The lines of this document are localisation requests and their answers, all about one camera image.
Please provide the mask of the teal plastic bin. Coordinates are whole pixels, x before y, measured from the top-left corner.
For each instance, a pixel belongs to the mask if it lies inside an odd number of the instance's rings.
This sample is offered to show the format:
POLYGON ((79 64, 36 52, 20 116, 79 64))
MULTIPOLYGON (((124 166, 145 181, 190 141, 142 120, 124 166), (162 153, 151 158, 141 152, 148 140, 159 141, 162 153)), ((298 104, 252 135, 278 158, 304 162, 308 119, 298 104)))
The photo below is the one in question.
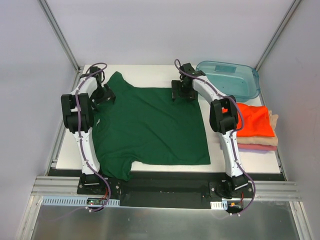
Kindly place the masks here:
POLYGON ((233 95, 237 102, 245 103, 260 94, 259 74, 250 66, 206 60, 196 70, 203 71, 219 91, 233 95))

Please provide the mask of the front aluminium rail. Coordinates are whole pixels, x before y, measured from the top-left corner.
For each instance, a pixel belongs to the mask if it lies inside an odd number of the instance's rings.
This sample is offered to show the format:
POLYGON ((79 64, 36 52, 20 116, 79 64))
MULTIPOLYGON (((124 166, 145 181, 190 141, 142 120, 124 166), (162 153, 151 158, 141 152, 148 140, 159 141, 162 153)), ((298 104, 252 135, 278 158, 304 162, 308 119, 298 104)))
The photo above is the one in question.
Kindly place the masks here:
MULTIPOLYGON (((76 196, 80 178, 69 176, 37 176, 32 196, 76 196)), ((256 181, 255 199, 258 201, 301 202, 302 196, 292 181, 256 181)))

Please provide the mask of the right aluminium frame post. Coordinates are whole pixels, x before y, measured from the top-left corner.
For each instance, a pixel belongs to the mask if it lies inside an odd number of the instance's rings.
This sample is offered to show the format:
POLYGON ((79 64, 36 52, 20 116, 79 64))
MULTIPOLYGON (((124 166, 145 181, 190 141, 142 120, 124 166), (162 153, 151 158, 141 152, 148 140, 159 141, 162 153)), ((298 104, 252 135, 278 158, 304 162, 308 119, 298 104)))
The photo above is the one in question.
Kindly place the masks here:
POLYGON ((268 44, 266 45, 262 55, 260 56, 257 64, 255 65, 255 70, 258 72, 261 67, 263 66, 264 62, 266 61, 267 57, 272 52, 273 48, 275 47, 277 41, 281 37, 282 33, 285 31, 287 25, 291 21, 292 17, 294 16, 295 12, 299 8, 302 0, 293 0, 289 5, 289 8, 285 12, 283 18, 281 19, 279 25, 277 26, 275 32, 273 33, 272 37, 270 38, 268 44))

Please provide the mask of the orange folded t shirt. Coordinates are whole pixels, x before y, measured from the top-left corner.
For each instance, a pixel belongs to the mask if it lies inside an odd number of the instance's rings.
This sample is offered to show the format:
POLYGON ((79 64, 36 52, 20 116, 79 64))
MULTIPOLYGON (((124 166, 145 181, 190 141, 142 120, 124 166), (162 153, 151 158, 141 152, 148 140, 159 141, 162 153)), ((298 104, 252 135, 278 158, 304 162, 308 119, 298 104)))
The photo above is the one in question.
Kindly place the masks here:
POLYGON ((244 127, 236 132, 237 137, 274 137, 269 111, 265 106, 237 104, 244 120, 244 127))

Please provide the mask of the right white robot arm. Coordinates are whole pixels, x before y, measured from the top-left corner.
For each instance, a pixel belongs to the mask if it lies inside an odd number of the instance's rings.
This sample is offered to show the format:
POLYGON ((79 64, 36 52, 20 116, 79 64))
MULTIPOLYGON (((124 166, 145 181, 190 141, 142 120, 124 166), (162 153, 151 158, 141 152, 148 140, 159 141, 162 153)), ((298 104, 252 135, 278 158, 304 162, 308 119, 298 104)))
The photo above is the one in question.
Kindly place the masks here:
POLYGON ((225 161, 225 181, 215 187, 215 194, 231 199, 242 193, 248 185, 248 177, 240 159, 237 132, 244 127, 244 119, 234 96, 218 90, 202 70, 195 70, 190 63, 174 60, 179 80, 171 81, 172 100, 184 98, 190 101, 202 96, 210 106, 209 124, 218 134, 225 161))

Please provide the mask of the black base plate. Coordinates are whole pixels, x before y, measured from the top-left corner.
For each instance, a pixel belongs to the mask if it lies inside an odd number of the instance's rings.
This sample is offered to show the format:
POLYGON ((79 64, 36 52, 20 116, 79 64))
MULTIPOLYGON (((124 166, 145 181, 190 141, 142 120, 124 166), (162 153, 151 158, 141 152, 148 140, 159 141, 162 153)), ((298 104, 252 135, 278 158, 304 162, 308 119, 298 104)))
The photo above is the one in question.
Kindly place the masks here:
POLYGON ((78 177, 77 194, 103 196, 111 189, 111 199, 122 207, 208 209, 219 201, 214 189, 226 180, 222 172, 133 171, 128 181, 107 177, 90 180, 80 170, 51 169, 50 177, 78 177))

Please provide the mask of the green t shirt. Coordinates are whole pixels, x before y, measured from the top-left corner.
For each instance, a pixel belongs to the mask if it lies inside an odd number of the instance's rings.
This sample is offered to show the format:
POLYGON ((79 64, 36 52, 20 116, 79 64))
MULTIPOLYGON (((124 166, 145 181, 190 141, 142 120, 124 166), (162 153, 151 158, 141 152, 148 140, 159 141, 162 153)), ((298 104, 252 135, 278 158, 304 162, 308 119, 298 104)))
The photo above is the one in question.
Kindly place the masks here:
POLYGON ((128 181, 133 162, 209 165, 208 141, 197 100, 172 100, 170 88, 135 87, 120 72, 108 81, 115 100, 94 112, 92 139, 100 170, 128 181))

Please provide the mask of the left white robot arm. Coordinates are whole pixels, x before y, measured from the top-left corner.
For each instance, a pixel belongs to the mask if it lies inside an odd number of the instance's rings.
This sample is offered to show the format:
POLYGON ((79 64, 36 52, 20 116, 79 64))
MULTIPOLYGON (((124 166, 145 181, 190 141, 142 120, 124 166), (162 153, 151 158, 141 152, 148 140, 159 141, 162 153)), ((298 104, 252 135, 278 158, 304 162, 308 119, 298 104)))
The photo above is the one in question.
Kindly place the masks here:
POLYGON ((100 173, 100 163, 93 142, 94 112, 99 105, 115 103, 116 96, 107 83, 105 70, 108 65, 98 62, 91 65, 79 78, 73 91, 60 97, 64 127, 72 133, 81 159, 81 182, 99 195, 109 187, 100 173))

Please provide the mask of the pink folded t shirt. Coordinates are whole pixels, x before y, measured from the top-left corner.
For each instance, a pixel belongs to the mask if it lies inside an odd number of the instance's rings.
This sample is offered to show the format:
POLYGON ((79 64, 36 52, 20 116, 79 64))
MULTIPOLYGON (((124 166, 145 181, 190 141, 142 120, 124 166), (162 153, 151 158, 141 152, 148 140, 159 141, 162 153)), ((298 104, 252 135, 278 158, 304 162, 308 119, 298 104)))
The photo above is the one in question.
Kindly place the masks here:
POLYGON ((239 149, 253 150, 253 151, 276 151, 277 146, 263 145, 263 144, 238 144, 239 149))

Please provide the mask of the left aluminium frame post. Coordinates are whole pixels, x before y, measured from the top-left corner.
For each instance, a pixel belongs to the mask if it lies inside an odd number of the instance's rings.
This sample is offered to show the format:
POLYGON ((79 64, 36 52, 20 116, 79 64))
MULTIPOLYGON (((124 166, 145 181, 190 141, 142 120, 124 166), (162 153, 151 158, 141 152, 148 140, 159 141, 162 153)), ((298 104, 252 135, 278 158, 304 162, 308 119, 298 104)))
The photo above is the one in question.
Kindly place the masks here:
POLYGON ((76 73, 79 73, 81 70, 81 66, 79 65, 78 61, 76 60, 75 55, 73 54, 70 45, 68 44, 67 39, 65 38, 62 29, 59 26, 57 19, 54 16, 54 13, 48 3, 47 0, 37 0, 40 8, 42 9, 45 17, 47 18, 60 46, 62 47, 64 53, 66 54, 69 62, 71 63, 73 69, 76 73))

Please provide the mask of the beige folded t shirt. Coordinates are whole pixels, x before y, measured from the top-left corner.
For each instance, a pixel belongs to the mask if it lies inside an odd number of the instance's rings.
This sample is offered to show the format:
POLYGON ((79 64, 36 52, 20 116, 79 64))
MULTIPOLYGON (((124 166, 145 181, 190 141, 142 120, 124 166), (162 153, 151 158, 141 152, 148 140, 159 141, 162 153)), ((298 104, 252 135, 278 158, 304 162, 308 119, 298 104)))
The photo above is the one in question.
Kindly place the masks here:
POLYGON ((237 137, 238 144, 256 144, 256 145, 268 145, 268 146, 278 146, 278 137, 275 132, 275 128, 277 126, 277 121, 279 118, 278 114, 272 114, 272 111, 268 111, 269 114, 269 123, 273 130, 273 137, 265 137, 265 136, 252 136, 252 137, 237 137))

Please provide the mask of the left aluminium side rail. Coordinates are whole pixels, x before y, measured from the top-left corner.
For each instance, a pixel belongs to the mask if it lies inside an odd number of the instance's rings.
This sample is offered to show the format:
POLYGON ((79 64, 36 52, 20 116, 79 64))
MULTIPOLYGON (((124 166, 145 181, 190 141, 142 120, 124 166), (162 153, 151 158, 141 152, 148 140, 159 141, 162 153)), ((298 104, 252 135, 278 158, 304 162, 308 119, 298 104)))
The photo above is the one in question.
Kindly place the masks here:
POLYGON ((11 183, 14 189, 9 213, 3 219, 2 240, 18 235, 36 176, 44 173, 62 121, 62 94, 71 90, 76 72, 72 68, 22 70, 17 74, 17 103, 12 153, 11 183))

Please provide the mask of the aluminium frame post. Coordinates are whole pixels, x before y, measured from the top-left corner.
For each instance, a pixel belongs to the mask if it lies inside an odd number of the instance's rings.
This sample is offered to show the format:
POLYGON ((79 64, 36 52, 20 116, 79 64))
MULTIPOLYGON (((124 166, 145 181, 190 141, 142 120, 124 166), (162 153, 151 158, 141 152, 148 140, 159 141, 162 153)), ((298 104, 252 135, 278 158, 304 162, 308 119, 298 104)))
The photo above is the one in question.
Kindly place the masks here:
POLYGON ((47 0, 37 0, 40 8, 42 9, 45 17, 47 18, 60 46, 62 47, 64 53, 66 54, 69 62, 71 63, 73 69, 76 73, 79 73, 81 70, 81 66, 79 65, 78 61, 76 60, 75 55, 73 54, 70 45, 68 44, 67 39, 65 38, 62 29, 59 26, 57 19, 54 16, 54 13, 48 3, 47 0))
POLYGON ((272 37, 270 38, 268 44, 266 45, 262 55, 260 56, 257 64, 255 65, 255 70, 258 72, 261 67, 263 66, 264 62, 266 61, 267 57, 272 52, 273 48, 275 47, 277 41, 281 37, 282 33, 285 31, 287 25, 291 21, 292 17, 294 16, 295 12, 299 8, 302 0, 293 0, 289 5, 289 8, 285 12, 283 18, 281 19, 279 25, 277 26, 275 32, 273 33, 272 37))

